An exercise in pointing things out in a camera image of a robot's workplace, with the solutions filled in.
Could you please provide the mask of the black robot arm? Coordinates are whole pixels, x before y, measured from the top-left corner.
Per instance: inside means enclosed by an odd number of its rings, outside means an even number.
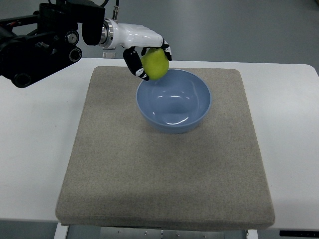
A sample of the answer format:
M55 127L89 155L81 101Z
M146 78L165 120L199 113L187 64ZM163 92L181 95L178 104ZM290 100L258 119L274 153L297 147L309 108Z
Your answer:
M26 88L77 63L86 45L111 39L104 22L107 1L57 0L41 3L32 15L0 21L0 74Z

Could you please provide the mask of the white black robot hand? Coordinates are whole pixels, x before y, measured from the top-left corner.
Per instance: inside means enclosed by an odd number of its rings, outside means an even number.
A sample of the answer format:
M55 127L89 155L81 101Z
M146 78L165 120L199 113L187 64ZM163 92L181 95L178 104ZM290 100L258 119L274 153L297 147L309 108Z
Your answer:
M105 49L113 49L120 45L125 48L124 61L130 72L148 81L150 78L144 71L141 58L151 48L161 48L169 60L172 60L170 45L155 31L143 26L126 23L116 23L105 19L99 45Z

